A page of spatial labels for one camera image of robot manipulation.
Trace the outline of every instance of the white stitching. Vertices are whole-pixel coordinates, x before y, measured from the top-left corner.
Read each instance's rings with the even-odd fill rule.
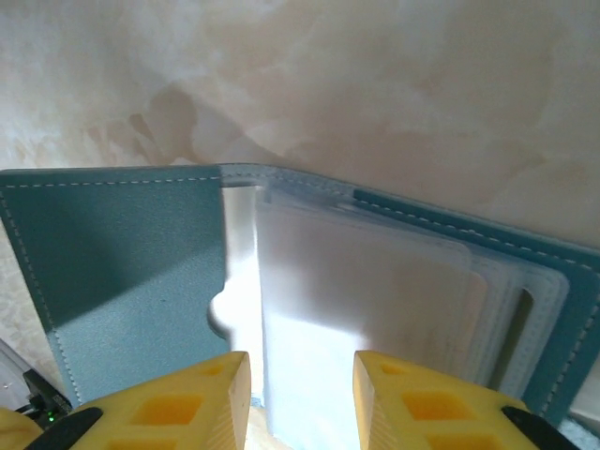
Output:
[[[0,203],[2,204],[2,207],[4,208],[4,210],[7,214],[7,217],[12,218],[12,215],[10,214],[10,210],[8,209],[8,202],[5,199],[2,191],[0,191]],[[11,219],[9,221],[9,223],[10,223],[10,226],[12,227],[12,230],[15,233],[15,235],[19,236],[20,235],[19,230],[17,229],[17,225],[15,224],[14,220]],[[54,320],[52,318],[52,315],[50,314],[48,305],[46,304],[46,297],[44,297],[43,292],[39,288],[39,281],[38,281],[38,278],[36,277],[36,274],[34,273],[34,268],[30,263],[29,256],[27,255],[27,250],[25,249],[25,244],[23,243],[23,240],[20,237],[17,238],[17,241],[19,242],[19,246],[21,247],[21,253],[23,255],[23,260],[25,261],[27,270],[29,271],[29,277],[31,278],[31,280],[34,283],[34,286],[36,287],[37,297],[41,301],[41,305],[43,306],[44,311],[46,312],[46,317],[48,318],[48,323],[50,324],[50,327],[51,327],[54,337],[56,339],[56,344],[58,344],[58,350],[63,357],[63,363],[65,363],[65,369],[67,370],[68,377],[71,380],[71,384],[73,385],[73,390],[75,391],[75,395],[77,396],[77,399],[80,401],[80,403],[83,403],[79,388],[78,388],[77,384],[75,383],[75,380],[73,379],[73,372],[71,371],[71,368],[70,368],[68,360],[67,360],[67,356],[65,355],[65,350],[63,348],[63,344],[61,343],[61,339],[58,336],[58,330],[56,329],[56,325],[54,324]]]
[[[205,180],[218,180],[218,179],[221,179],[221,178],[231,178],[231,177],[234,177],[234,176],[239,176],[239,177],[249,177],[249,176],[251,176],[251,177],[260,177],[260,178],[273,178],[273,179],[277,179],[277,180],[280,180],[280,181],[283,181],[283,182],[286,182],[286,183],[295,183],[295,184],[299,184],[299,185],[303,185],[303,186],[308,186],[310,188],[316,188],[318,190],[322,190],[322,191],[326,191],[326,192],[331,192],[331,193],[336,194],[338,196],[348,197],[348,195],[346,193],[344,193],[342,191],[339,191],[339,190],[331,189],[329,187],[325,187],[325,186],[321,186],[321,185],[317,185],[317,184],[313,184],[313,183],[308,183],[308,182],[301,181],[301,180],[292,180],[290,178],[286,178],[286,177],[282,177],[282,176],[276,176],[276,175],[273,175],[273,174],[270,174],[270,173],[251,173],[251,172],[248,172],[248,173],[240,173],[239,172],[239,173],[232,173],[232,174],[222,174],[221,176],[200,177],[200,178],[176,178],[176,179],[167,179],[167,180],[118,181],[118,182],[101,182],[101,183],[98,182],[98,183],[95,183],[95,186],[102,186],[102,185],[111,186],[111,185],[115,185],[115,184],[126,185],[126,184],[139,184],[139,183],[146,184],[146,183],[162,183],[162,182],[172,183],[172,182],[183,182],[183,181],[205,181]],[[90,183],[69,183],[68,185],[64,184],[64,183],[59,183],[57,185],[56,184],[50,184],[50,183],[49,184],[45,184],[45,185],[8,185],[8,186],[0,187],[0,188],[52,188],[52,187],[56,187],[56,186],[58,186],[58,187],[64,187],[64,186],[90,186]],[[7,208],[6,200],[4,199],[4,195],[2,195],[2,192],[0,192],[0,201],[2,202],[2,204],[3,204],[4,208],[5,208],[5,211],[7,213],[7,217],[11,218],[11,215],[10,215],[10,213],[8,211],[8,208]],[[444,228],[448,228],[450,230],[456,230],[456,231],[459,231],[461,233],[472,233],[472,234],[477,235],[479,237],[483,237],[483,238],[485,238],[485,239],[487,239],[489,241],[500,243],[500,244],[503,244],[503,245],[505,245],[507,247],[510,247],[510,248],[519,248],[519,249],[524,250],[524,251],[534,252],[537,255],[540,255],[540,256],[545,257],[545,258],[553,258],[553,259],[565,261],[567,263],[576,264],[579,267],[582,267],[582,268],[584,268],[586,270],[589,270],[589,271],[595,273],[597,276],[600,277],[600,273],[596,272],[592,267],[590,267],[589,265],[584,264],[584,263],[576,262],[574,260],[567,260],[565,258],[562,258],[562,257],[558,256],[558,255],[549,255],[546,252],[536,251],[536,250],[533,250],[533,249],[531,249],[529,247],[517,246],[517,245],[515,245],[515,244],[513,244],[511,242],[505,242],[505,241],[501,241],[500,239],[497,239],[495,237],[483,235],[483,234],[481,234],[479,232],[476,232],[475,230],[463,230],[463,229],[457,228],[456,226],[451,225],[451,224],[442,224],[442,223],[437,222],[437,221],[431,221],[431,220],[429,220],[426,217],[418,217],[418,216],[416,216],[414,214],[409,214],[409,213],[405,213],[403,211],[398,211],[398,210],[389,208],[387,206],[382,206],[382,205],[374,203],[374,202],[366,202],[366,201],[363,201],[363,200],[358,200],[358,201],[360,203],[365,203],[365,204],[373,206],[375,208],[380,208],[380,209],[383,209],[385,211],[389,211],[389,212],[392,212],[392,213],[395,213],[395,214],[399,214],[399,215],[406,216],[406,217],[409,217],[409,218],[415,218],[415,219],[418,219],[418,220],[421,220],[421,221],[425,221],[427,223],[432,223],[432,224],[434,224],[434,225],[436,225],[438,227],[444,227]],[[16,231],[16,233],[18,233],[18,230],[16,229],[16,227],[14,227],[14,221],[11,221],[11,225],[13,226],[13,231]],[[33,274],[33,268],[31,267],[30,264],[29,264],[29,269],[31,271],[32,279],[34,280],[34,283],[36,283],[36,281],[35,281],[35,275]],[[74,380],[72,378],[72,375],[71,375],[71,372],[70,372],[70,368],[68,368],[67,359],[66,359],[65,354],[64,354],[64,352],[62,350],[62,346],[61,346],[60,340],[59,340],[59,338],[57,336],[57,332],[56,332],[56,330],[55,330],[55,328],[53,326],[52,319],[51,319],[51,316],[50,316],[50,312],[49,312],[49,310],[48,310],[48,308],[46,306],[45,300],[43,299],[43,295],[41,293],[41,290],[39,288],[37,288],[37,291],[38,291],[38,294],[39,294],[40,298],[42,299],[42,304],[44,305],[44,308],[46,310],[46,314],[48,315],[49,322],[51,322],[52,330],[54,331],[54,333],[56,335],[56,341],[58,342],[59,348],[61,350],[61,354],[63,355],[63,360],[65,362],[65,367],[67,369],[67,372],[69,373],[69,378],[71,379],[71,382],[73,383],[73,387],[75,389],[75,393],[76,393],[78,399],[81,400],[79,392],[78,392],[78,389],[77,389],[77,386],[76,386],[76,384],[75,384],[75,382],[74,382]],[[565,378],[566,373],[568,372],[569,368],[572,366],[573,362],[575,361],[575,358],[578,355],[578,350],[579,350],[579,348],[581,346],[581,343],[585,340],[585,338],[588,335],[588,332],[590,331],[590,329],[592,328],[592,326],[595,323],[596,316],[598,315],[598,311],[600,311],[600,295],[598,295],[596,303],[595,303],[594,307],[592,308],[592,312],[590,314],[590,317],[589,317],[588,321],[586,321],[584,327],[581,329],[581,332],[579,333],[579,336],[577,337],[577,342],[576,342],[573,350],[569,354],[568,360],[565,362],[564,366],[562,367],[562,370],[561,370],[561,373],[559,374],[559,377],[557,378],[556,382],[552,385],[552,387],[550,389],[550,393],[547,396],[546,403],[542,406],[541,415],[545,414],[545,412],[548,410],[551,402],[556,397],[556,393],[558,392],[558,390],[560,388],[560,385],[561,385],[561,383],[563,382],[563,380]]]
[[[59,183],[59,184],[53,184],[53,183],[48,183],[48,184],[35,184],[35,185],[9,185],[9,186],[3,186],[0,187],[1,188],[54,188],[54,187],[66,187],[66,186],[114,186],[114,185],[126,185],[126,184],[138,184],[138,183],[160,183],[162,181],[167,181],[167,182],[172,182],[172,181],[176,181],[176,182],[183,182],[183,181],[206,181],[206,180],[219,180],[220,176],[207,176],[207,177],[198,177],[198,178],[178,178],[176,180],[142,180],[142,181],[119,181],[119,182],[114,182],[114,181],[104,181],[104,182],[96,182],[96,183],[89,183],[89,182],[84,182],[84,183]],[[71,385],[73,386],[73,391],[75,391],[75,396],[77,397],[77,400],[80,403],[83,403],[83,398],[82,398],[82,394],[80,392],[80,389],[77,385],[77,383],[75,382],[75,379],[73,378],[73,371],[70,368],[70,364],[68,363],[67,360],[67,355],[65,354],[65,348],[63,347],[63,343],[61,341],[61,338],[59,336],[58,330],[56,328],[56,325],[54,324],[54,320],[52,317],[52,314],[50,313],[50,309],[48,308],[48,304],[46,303],[46,297],[44,296],[44,293],[42,292],[41,288],[39,287],[39,281],[38,278],[36,277],[36,274],[34,272],[34,268],[31,265],[31,261],[29,259],[29,255],[27,254],[27,250],[25,248],[25,244],[23,242],[23,240],[21,239],[21,233],[19,232],[19,229],[17,228],[17,224],[15,223],[12,213],[10,213],[10,210],[8,209],[8,202],[4,196],[4,193],[0,190],[0,203],[2,204],[2,207],[5,210],[5,213],[7,215],[8,218],[8,223],[10,224],[10,227],[12,228],[13,233],[15,234],[15,236],[17,237],[17,242],[19,243],[19,247],[21,250],[21,254],[22,254],[22,258],[25,261],[25,265],[27,267],[27,270],[29,272],[29,277],[31,278],[34,286],[35,286],[35,292],[37,294],[37,297],[39,298],[41,305],[44,309],[44,312],[46,313],[46,317],[48,318],[48,323],[50,324],[50,327],[52,329],[52,333],[54,334],[54,338],[56,339],[56,344],[58,345],[58,351],[60,352],[62,358],[63,358],[63,363],[65,364],[65,369],[67,370],[67,375],[68,378],[71,381]]]
[[[220,180],[220,176],[206,176],[197,178],[175,178],[167,180],[132,180],[132,181],[96,181],[96,182],[82,182],[82,183],[46,183],[46,184],[35,184],[35,185],[5,185],[1,186],[1,189],[16,189],[16,188],[63,188],[66,186],[112,186],[112,185],[138,185],[140,183],[181,183],[182,181],[205,181],[205,180]]]

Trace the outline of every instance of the blue leather wallet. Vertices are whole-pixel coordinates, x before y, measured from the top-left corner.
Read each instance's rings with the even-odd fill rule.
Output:
[[[353,221],[365,229],[377,224],[390,233],[426,236],[411,237],[412,246],[446,242],[435,248],[462,256],[466,248],[473,261],[493,260],[528,267],[521,271],[526,275],[541,274],[532,278],[539,283],[530,284],[554,286],[545,296],[557,301],[532,311],[551,320],[551,326],[546,334],[532,332],[535,339],[543,336],[541,343],[520,342],[513,354],[532,364],[529,372],[522,371],[527,383],[520,396],[550,423],[565,417],[600,350],[600,254],[591,248],[261,165],[6,171],[0,176],[2,219],[67,396],[76,404],[228,351],[207,310],[226,279],[222,191],[233,187],[299,199],[302,206],[288,202],[286,208],[300,214],[310,210],[308,217],[316,221],[320,211],[328,211],[341,218],[342,228]],[[489,286],[496,282],[492,279]],[[502,301],[495,305],[501,308]],[[487,318],[487,327],[494,326],[494,317]],[[539,344],[539,354],[533,344]],[[503,345],[498,345],[501,354]]]

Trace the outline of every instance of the card holder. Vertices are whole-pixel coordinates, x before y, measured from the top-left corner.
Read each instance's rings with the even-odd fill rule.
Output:
[[[326,427],[344,440],[328,448],[357,445],[344,374],[360,349],[522,394],[563,305],[560,273],[317,197],[267,187],[257,210],[276,435],[311,448],[332,439],[315,431]]]
[[[554,425],[565,417],[600,350],[597,250],[319,175],[245,164],[0,174],[7,235],[74,404],[227,350],[206,311],[229,271],[246,270],[231,261],[247,251],[231,251],[223,189],[232,188],[280,190],[297,199],[287,205],[292,210],[299,207],[317,218],[323,209],[345,215],[343,220],[363,231],[363,223],[372,221],[391,230],[387,233],[411,236],[410,249],[430,262],[459,261],[462,295],[453,298],[465,313],[448,329],[464,332],[453,340],[454,361],[433,363],[522,392],[528,407]],[[258,222],[247,220],[255,251]],[[250,265],[261,271],[258,260]],[[249,327],[250,334],[261,330],[255,308],[261,287],[257,280],[252,295],[238,286],[223,296],[224,306],[233,297],[238,303],[229,305],[254,302],[248,322],[258,317],[258,325]],[[279,322],[265,336],[277,341],[274,336],[287,333],[294,324],[288,315],[289,322]],[[515,321],[516,316],[526,320]],[[528,339],[509,339],[527,333]],[[345,345],[347,337],[331,339]],[[246,340],[229,336],[230,346]],[[493,351],[490,342],[496,343]],[[325,346],[316,352],[338,357]],[[266,367],[292,362],[301,367],[301,355],[266,356]],[[265,376],[268,382],[268,370]],[[260,399],[260,386],[255,393]],[[303,386],[294,394],[312,395]],[[330,434],[325,425],[317,429]]]

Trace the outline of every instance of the teal leather cover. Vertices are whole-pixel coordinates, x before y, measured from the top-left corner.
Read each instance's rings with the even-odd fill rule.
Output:
[[[551,423],[600,350],[600,254],[268,166],[11,171],[0,210],[76,403],[228,350],[206,317],[224,284],[220,188],[285,184],[563,273],[570,289],[524,400]]]
[[[217,167],[8,171],[2,219],[75,404],[228,351]]]

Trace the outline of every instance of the marble wall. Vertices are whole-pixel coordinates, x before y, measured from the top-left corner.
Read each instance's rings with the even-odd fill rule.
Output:
[[[3,0],[0,167],[275,163],[599,248],[599,23],[595,0]],[[43,360],[7,245],[1,336]]]

